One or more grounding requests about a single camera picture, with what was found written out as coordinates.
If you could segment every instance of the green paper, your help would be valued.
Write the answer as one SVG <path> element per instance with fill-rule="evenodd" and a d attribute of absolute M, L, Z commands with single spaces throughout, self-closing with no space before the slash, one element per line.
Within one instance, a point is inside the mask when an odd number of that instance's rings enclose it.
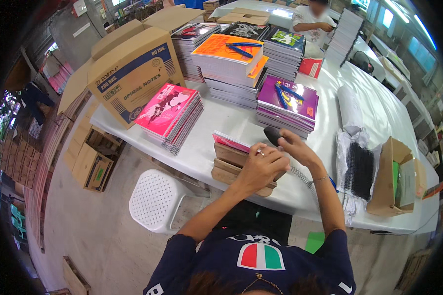
<path fill-rule="evenodd" d="M 320 249 L 325 241 L 324 232 L 309 232 L 307 238 L 307 245 L 305 245 L 305 251 L 315 254 L 315 252 Z"/>
<path fill-rule="evenodd" d="M 397 191 L 397 180 L 399 178 L 399 163 L 397 163 L 396 161 L 392 162 L 392 171 L 394 173 L 394 199 L 395 199 Z"/>

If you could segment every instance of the white shirt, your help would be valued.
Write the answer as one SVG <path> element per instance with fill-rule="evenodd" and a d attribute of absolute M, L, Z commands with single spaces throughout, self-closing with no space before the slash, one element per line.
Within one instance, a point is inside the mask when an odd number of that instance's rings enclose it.
<path fill-rule="evenodd" d="M 325 22 L 329 23 L 332 26 L 335 25 L 333 19 L 328 16 L 328 13 L 325 12 L 319 18 L 315 18 L 310 12 L 309 6 L 299 5 L 296 7 L 294 14 L 292 15 L 292 26 L 290 27 L 291 32 L 296 32 L 294 30 L 294 26 L 297 24 L 312 24 Z M 307 41 L 312 42 L 313 44 L 323 47 L 323 43 L 325 42 L 325 37 L 327 36 L 327 32 L 322 29 L 312 29 L 305 32 L 296 32 L 298 34 L 304 35 Z"/>

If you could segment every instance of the hand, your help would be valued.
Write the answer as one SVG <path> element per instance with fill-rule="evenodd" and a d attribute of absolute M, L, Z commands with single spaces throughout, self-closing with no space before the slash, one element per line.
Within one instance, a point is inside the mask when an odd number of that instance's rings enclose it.
<path fill-rule="evenodd" d="M 261 149 L 264 156 L 256 152 Z M 231 186 L 242 190 L 245 198 L 268 185 L 281 171 L 290 170 L 290 160 L 283 152 L 269 147 L 263 143 L 257 143 L 249 149 L 248 159 Z"/>
<path fill-rule="evenodd" d="M 318 23 L 318 27 L 324 30 L 325 32 L 333 31 L 333 26 L 329 23 L 324 23 L 324 22 Z"/>
<path fill-rule="evenodd" d="M 300 136 L 285 128 L 282 128 L 279 134 L 282 137 L 277 139 L 277 143 L 302 165 L 309 169 L 313 166 L 323 166 L 320 158 L 302 141 Z"/>

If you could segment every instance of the blue pliers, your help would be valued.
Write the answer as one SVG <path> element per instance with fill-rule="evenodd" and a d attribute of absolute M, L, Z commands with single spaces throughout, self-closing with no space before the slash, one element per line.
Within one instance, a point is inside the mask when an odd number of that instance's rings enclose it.
<path fill-rule="evenodd" d="M 277 92 L 277 97 L 279 98 L 279 102 L 282 104 L 284 109 L 287 109 L 287 103 L 285 102 L 285 100 L 289 99 L 289 98 L 285 95 L 285 93 L 283 91 L 293 95 L 296 100 L 299 100 L 299 101 L 303 101 L 304 100 L 304 98 L 300 94 L 298 94 L 297 92 L 293 91 L 289 87 L 286 87 L 286 86 L 282 85 L 282 83 L 280 81 L 277 81 L 274 84 L 274 86 L 276 87 L 276 92 Z"/>
<path fill-rule="evenodd" d="M 230 48 L 231 50 L 235 50 L 239 54 L 242 54 L 248 58 L 253 58 L 253 55 L 251 53 L 248 53 L 236 46 L 251 46 L 251 47 L 262 47 L 262 44 L 258 43 L 249 43 L 249 42 L 236 42 L 236 43 L 225 43 L 226 47 Z"/>

